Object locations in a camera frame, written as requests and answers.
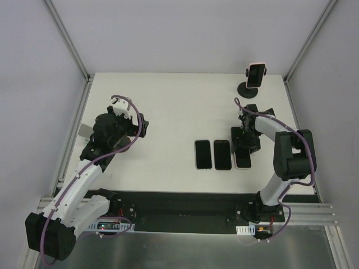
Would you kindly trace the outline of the pink phone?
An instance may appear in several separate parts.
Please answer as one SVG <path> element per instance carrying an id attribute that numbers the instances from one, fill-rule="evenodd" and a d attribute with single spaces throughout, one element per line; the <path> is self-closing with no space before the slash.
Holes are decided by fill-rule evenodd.
<path id="1" fill-rule="evenodd" d="M 264 62 L 250 63 L 246 70 L 246 87 L 249 89 L 260 87 L 265 75 L 266 64 Z"/>
<path id="2" fill-rule="evenodd" d="M 237 168 L 251 168 L 251 157 L 249 149 L 237 149 L 234 155 Z"/>

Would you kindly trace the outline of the black phone white case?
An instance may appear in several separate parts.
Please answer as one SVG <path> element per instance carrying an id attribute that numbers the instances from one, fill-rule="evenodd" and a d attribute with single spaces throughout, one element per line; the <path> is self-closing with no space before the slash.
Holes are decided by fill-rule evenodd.
<path id="1" fill-rule="evenodd" d="M 210 141 L 195 141 L 195 161 L 196 168 L 199 170 L 212 169 Z"/>

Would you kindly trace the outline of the white phone stand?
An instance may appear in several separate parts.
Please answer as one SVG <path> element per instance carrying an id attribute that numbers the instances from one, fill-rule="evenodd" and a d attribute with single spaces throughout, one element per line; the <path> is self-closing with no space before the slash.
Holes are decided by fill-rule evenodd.
<path id="1" fill-rule="evenodd" d="M 93 134 L 93 128 L 86 124 L 81 124 L 77 132 L 77 140 L 79 145 L 84 146 L 90 141 L 90 137 Z"/>

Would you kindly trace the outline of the round brown base stand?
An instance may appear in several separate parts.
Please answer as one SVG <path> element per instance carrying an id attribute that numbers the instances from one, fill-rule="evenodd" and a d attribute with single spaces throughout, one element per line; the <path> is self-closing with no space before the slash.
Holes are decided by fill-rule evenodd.
<path id="1" fill-rule="evenodd" d="M 124 138 L 121 139 L 118 145 L 115 147 L 115 150 L 119 152 L 126 152 L 128 149 L 124 149 L 124 147 L 126 147 L 130 143 L 131 139 L 128 136 L 124 136 Z"/>

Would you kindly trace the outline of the black square base stand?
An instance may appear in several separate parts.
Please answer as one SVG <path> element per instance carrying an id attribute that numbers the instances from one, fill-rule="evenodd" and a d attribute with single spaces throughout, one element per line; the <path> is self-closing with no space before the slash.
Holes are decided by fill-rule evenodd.
<path id="1" fill-rule="evenodd" d="M 246 109 L 246 114 L 253 117 L 266 117 L 266 116 L 275 117 L 273 108 L 260 112 L 256 104 L 248 104 L 245 106 L 245 109 Z"/>

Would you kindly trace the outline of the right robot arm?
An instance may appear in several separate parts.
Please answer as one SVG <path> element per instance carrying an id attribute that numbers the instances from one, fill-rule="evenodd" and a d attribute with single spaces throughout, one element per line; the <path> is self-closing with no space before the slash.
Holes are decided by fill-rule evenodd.
<path id="1" fill-rule="evenodd" d="M 255 198 L 241 209 L 240 216 L 253 223 L 267 220 L 279 211 L 293 185 L 312 186 L 317 168 L 312 132 L 294 129 L 276 118 L 273 109 L 260 112 L 255 104 L 239 108 L 240 127 L 231 128 L 231 152 L 238 168 L 249 168 L 251 154 L 261 148 L 260 136 L 274 142 L 274 174 Z"/>

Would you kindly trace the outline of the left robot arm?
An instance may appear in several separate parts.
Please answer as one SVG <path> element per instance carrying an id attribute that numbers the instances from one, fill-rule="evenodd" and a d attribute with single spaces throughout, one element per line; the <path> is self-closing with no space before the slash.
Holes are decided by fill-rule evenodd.
<path id="1" fill-rule="evenodd" d="M 83 206 L 80 202 L 92 184 L 99 179 L 115 154 L 128 150 L 138 138 L 146 135 L 149 125 L 143 114 L 136 112 L 137 123 L 129 114 L 135 106 L 130 100 L 112 98 L 107 112 L 96 117 L 93 132 L 82 150 L 72 178 L 38 214 L 30 213 L 25 220 L 27 243 L 47 257 L 65 260 L 75 247 L 78 237 L 97 218 L 114 218 L 119 223 L 122 210 L 118 196 L 99 189 Z"/>

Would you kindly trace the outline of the black round clamp stand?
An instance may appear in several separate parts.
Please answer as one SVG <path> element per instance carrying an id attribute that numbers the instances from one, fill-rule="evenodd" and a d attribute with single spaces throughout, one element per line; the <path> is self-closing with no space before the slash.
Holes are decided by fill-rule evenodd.
<path id="1" fill-rule="evenodd" d="M 238 94 L 243 97 L 243 98 L 247 98 L 247 99 L 252 99 L 254 98 L 257 94 L 258 94 L 258 88 L 252 88 L 249 89 L 246 87 L 246 81 L 245 82 L 241 82 L 238 87 L 237 87 L 237 92 Z"/>

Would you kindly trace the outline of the pink phone upright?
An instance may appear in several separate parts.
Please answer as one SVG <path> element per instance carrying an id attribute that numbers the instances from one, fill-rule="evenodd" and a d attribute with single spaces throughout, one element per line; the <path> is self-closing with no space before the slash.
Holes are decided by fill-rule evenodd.
<path id="1" fill-rule="evenodd" d="M 249 89 L 260 87 L 265 75 L 266 64 L 264 62 L 250 63 L 246 70 L 246 87 Z"/>

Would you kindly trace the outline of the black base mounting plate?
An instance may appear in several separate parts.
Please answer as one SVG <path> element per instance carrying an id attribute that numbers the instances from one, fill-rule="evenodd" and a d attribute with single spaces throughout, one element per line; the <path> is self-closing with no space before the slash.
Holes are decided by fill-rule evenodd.
<path id="1" fill-rule="evenodd" d="M 251 220 L 283 222 L 283 207 L 259 204 L 257 194 L 130 192 L 99 189 L 86 198 L 110 200 L 105 216 L 124 217 L 134 231 L 193 234 L 235 234 Z"/>

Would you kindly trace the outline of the aluminium rail front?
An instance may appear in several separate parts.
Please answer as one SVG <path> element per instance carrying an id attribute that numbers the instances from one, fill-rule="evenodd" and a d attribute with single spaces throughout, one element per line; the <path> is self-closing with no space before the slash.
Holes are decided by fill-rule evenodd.
<path id="1" fill-rule="evenodd" d="M 90 199 L 82 200 L 80 206 L 85 205 Z M 337 223 L 335 219 L 335 214 L 332 210 L 332 206 L 329 204 L 318 203 L 316 201 L 316 196 L 290 196 L 289 203 L 281 205 L 283 207 L 284 221 L 283 222 L 259 222 L 253 223 L 249 222 L 248 225 L 269 225 L 273 224 L 283 224 L 286 221 L 291 225 L 335 225 Z M 106 221 L 115 221 L 111 216 L 102 216 L 97 218 L 97 220 L 106 220 Z"/>

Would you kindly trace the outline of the left aluminium frame post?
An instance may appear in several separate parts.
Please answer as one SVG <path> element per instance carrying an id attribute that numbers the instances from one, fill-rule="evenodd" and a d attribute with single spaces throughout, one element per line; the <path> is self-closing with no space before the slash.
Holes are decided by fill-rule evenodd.
<path id="1" fill-rule="evenodd" d="M 92 79 L 91 74 L 88 72 L 87 68 L 85 67 L 53 1 L 43 0 L 42 3 L 44 4 L 45 8 L 47 9 L 64 45 L 66 46 L 76 67 L 79 69 L 82 77 L 84 78 L 84 80 L 86 82 L 90 82 Z"/>

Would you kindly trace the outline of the aluminium frame post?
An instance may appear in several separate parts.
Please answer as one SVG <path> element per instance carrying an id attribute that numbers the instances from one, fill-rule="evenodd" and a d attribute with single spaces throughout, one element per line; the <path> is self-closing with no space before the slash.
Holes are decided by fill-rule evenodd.
<path id="1" fill-rule="evenodd" d="M 85 67 L 53 1 L 43 0 L 42 3 L 44 4 L 45 8 L 47 9 L 64 45 L 66 46 L 76 67 L 79 69 L 82 77 L 84 78 L 84 80 L 86 82 L 90 82 L 92 79 L 91 74 L 88 72 L 87 68 Z"/>
<path id="2" fill-rule="evenodd" d="M 339 0 L 329 0 L 324 9 L 322 10 L 319 18 L 316 20 L 312 30 L 310 31 L 308 37 L 306 38 L 305 42 L 303 43 L 300 51 L 296 55 L 293 63 L 291 64 L 288 72 L 283 77 L 284 84 L 287 85 L 289 81 L 291 80 L 292 76 L 294 75 L 295 71 L 297 70 L 298 66 L 304 59 L 306 53 L 309 51 L 311 46 L 313 45 L 315 39 L 320 34 L 321 29 L 326 24 L 327 20 L 329 19 L 330 15 L 336 8 L 337 4 L 339 3 Z"/>

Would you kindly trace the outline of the right aluminium frame post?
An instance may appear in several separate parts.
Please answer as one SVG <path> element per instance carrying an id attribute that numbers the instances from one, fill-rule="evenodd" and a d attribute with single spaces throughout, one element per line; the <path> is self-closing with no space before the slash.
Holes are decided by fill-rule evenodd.
<path id="1" fill-rule="evenodd" d="M 319 18 L 316 20 L 312 30 L 310 31 L 308 37 L 306 38 L 305 42 L 303 43 L 300 51 L 296 55 L 293 63 L 291 64 L 288 72 L 283 77 L 284 84 L 287 85 L 289 81 L 291 80 L 292 76 L 294 75 L 295 71 L 297 70 L 298 66 L 304 59 L 306 53 L 309 51 L 311 46 L 313 45 L 315 39 L 320 34 L 321 29 L 326 24 L 327 20 L 329 19 L 330 15 L 336 8 L 337 4 L 339 3 L 339 0 L 329 0 L 324 9 L 322 10 Z"/>

